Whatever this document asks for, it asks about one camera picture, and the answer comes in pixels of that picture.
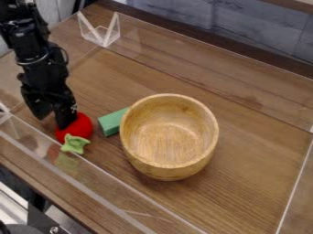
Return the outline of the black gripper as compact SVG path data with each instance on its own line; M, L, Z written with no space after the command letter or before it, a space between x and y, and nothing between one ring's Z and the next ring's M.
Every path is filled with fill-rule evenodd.
M78 119L78 105L67 86L67 62L56 58L18 61L23 69L19 75L22 96L34 116L43 120L52 112L60 130Z

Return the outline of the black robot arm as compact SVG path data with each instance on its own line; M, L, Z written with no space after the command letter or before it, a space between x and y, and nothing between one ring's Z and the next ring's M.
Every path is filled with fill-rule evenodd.
M35 0L0 0L0 36L23 69L18 79L24 102L39 120L54 113L63 130L78 119L75 96L66 84L68 56L50 42L48 23Z

